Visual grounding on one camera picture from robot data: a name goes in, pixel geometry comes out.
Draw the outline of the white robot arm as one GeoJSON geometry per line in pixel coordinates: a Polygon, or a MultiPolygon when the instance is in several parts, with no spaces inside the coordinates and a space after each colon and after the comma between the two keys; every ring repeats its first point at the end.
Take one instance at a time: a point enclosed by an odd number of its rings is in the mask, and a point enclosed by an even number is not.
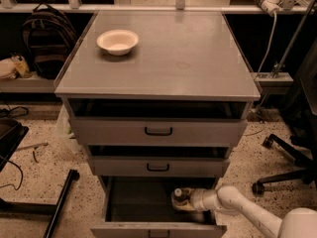
{"type": "Polygon", "coordinates": [[[317,238],[317,211],[299,207],[279,218],[243,196],[234,186],[218,189],[176,188],[171,193],[176,210],[242,214],[266,238],[317,238]]]}

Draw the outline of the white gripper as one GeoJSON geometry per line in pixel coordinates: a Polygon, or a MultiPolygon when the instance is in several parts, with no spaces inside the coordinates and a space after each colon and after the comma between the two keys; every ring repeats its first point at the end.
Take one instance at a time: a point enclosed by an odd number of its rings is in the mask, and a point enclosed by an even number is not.
{"type": "Polygon", "coordinates": [[[181,189],[181,195],[190,197],[190,201],[174,200],[172,207],[178,211],[207,211],[215,210],[217,204],[217,193],[215,189],[184,187],[181,189]]]}

